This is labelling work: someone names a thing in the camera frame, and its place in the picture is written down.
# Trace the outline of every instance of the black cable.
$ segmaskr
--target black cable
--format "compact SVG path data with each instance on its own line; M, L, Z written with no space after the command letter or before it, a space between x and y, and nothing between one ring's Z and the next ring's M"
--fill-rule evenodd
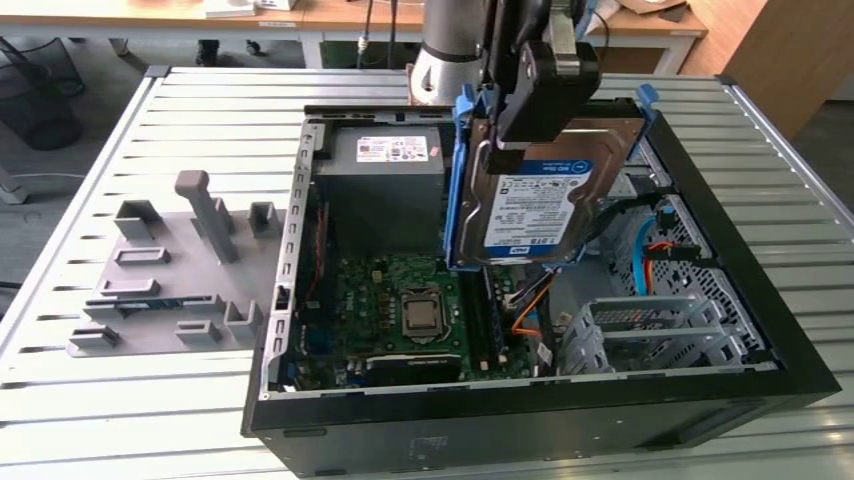
M601 213L596 216L592 221L592 225L589 226L589 230L587 231L587 237L584 238L584 243L591 242L599 235L607 230L611 222L616 218L616 215L622 214L630 208L652 206L658 202L660 202L663 195L658 192L644 193L638 195L635 198L628 198L626 200L619 200L614 202L608 208L601 210Z
M593 11L592 14L599 17L601 20L601 26L604 27L604 48L601 49L601 57L599 57L599 61L604 63L604 57L608 56L608 48L611 46L611 27L608 26L608 22L604 21L599 12Z
M364 42L367 43L368 41L368 37L371 36L371 12L373 11L373 0L368 0L368 13L364 17L364 29L361 30L361 38L364 38ZM361 55L364 54L364 51L360 49L359 46L356 46L356 49L359 50L357 55L356 55L356 68L360 69L361 68Z
M391 0L391 30L388 31L388 70L395 61L395 35L397 34L397 0Z

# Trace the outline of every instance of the metal table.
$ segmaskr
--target metal table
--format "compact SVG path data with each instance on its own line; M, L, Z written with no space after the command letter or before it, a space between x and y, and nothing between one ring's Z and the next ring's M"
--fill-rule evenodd
M597 95L630 96L643 82L660 92L658 108L844 391L692 450L440 474L851 478L851 214L736 88L711 78L612 76ZM303 105L405 98L403 73L176 68L142 80L0 323L0 477L292 478L260 442L239 434L249 351L72 359L65 339L85 322L81 305L116 239L122 200L150 198L160 211L188 211L172 191L174 175L203 168L231 209L259 200L287 208Z

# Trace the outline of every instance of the cable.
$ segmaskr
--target cable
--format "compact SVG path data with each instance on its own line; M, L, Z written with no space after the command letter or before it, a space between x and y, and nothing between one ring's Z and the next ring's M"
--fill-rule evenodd
M549 280L548 284L543 287L543 289L539 291L539 293L533 297L533 300L531 300L531 303L528 303L528 306L524 307L524 310L521 310L521 314L516 318L516 321L512 323L512 327L511 327L509 330L516 335L519 335L519 334L523 334L523 335L539 335L540 334L539 330L527 329L527 328L519 328L519 325L521 325L521 321L524 320L525 315L528 314L528 312L533 309L533 307L539 303L540 299L543 298L543 295L545 295L545 292L548 291L548 288L551 287L552 283L555 283L553 277Z
M616 215L624 213L630 208L655 205L662 198L663 196L660 193L651 192L638 195L635 198L614 202L604 210L601 210L601 213L599 213L593 219L589 230L587 231L584 243L589 243L599 237L599 235L601 235L616 218Z
M513 293L505 300L507 306L512 306L519 300L528 296L528 294L543 284L545 280L548 280L549 276L553 275L555 271L549 268L545 269L543 274L531 282L527 287L523 287Z
M388 70L393 68L396 35L397 35L397 0L391 0L391 30L388 31Z
M599 15L599 12L593 11L592 14L599 17L599 20L601 20L601 26L604 27L604 47L601 48L601 57L599 58L599 62L604 63L604 58L608 56L608 48L611 47L611 27L601 15Z
M668 250L672 248L672 242L658 242L652 246L650 246L651 250ZM652 295L652 259L643 259L643 280L646 281L647 286L647 294Z
M69 177L69 178L85 178L85 175L77 173L24 173L21 175L12 175L14 178L33 178L33 177Z
M646 243L646 232L655 223L655 217L647 218L635 233L635 241L631 247L631 275L635 280L635 290L638 295L647 294L647 283L643 278L643 244Z
M364 17L364 30L361 31L361 36L359 37L359 41L356 43L356 69L361 69L361 55L364 55L364 51L368 49L368 41L371 38L371 12L373 11L373 0L368 0L368 13Z

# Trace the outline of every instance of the floor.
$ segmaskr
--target floor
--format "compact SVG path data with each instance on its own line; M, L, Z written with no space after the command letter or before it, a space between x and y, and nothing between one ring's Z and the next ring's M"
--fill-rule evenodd
M118 59L105 40L65 42L86 83L86 92L72 100L84 125L82 138L53 152L34 152L0 128L0 162L12 174L85 174L130 98L146 65L195 66L196 44L191 41L130 41L129 58ZM223 66L303 67L293 42L261 42L265 57L251 57L240 41L220 47ZM828 103L795 139L794 145L848 206L854 206L854 103ZM50 232L65 211L80 179L25 177L30 192L25 205L0 204L0 272L2 281L22 281ZM0 312L12 292L0 289Z

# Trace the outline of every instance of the hard drive label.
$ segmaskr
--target hard drive label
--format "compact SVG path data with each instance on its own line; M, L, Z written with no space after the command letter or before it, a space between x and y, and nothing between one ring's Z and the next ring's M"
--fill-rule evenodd
M356 146L356 162L397 163L429 160L427 137L361 137Z
M484 246L496 255L539 255L560 243L575 205L569 193L589 180L587 160L523 162L499 177Z

